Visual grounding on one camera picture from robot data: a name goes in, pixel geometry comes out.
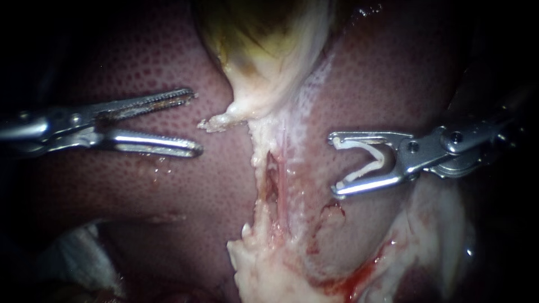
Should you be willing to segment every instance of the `laparoscopic forceps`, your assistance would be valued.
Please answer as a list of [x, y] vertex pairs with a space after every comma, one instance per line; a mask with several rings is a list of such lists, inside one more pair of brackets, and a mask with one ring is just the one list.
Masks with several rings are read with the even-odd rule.
[[78, 107], [22, 111], [0, 120], [0, 155], [35, 158], [57, 150], [88, 148], [181, 158], [198, 157], [203, 147], [191, 140], [98, 127], [101, 122], [115, 122], [186, 105], [195, 97], [190, 88], [181, 88]]
[[[342, 200], [384, 189], [415, 180], [421, 172], [459, 178], [492, 163], [524, 137], [524, 125], [529, 125], [524, 121], [524, 105], [529, 105], [536, 93], [536, 85], [525, 86], [509, 94], [492, 115], [460, 125], [437, 126], [423, 137], [392, 131], [330, 133], [327, 142], [335, 149], [363, 148], [377, 158], [331, 186], [333, 196]], [[392, 149], [395, 165], [389, 173], [364, 176], [383, 166], [384, 156], [373, 146], [376, 144]]]

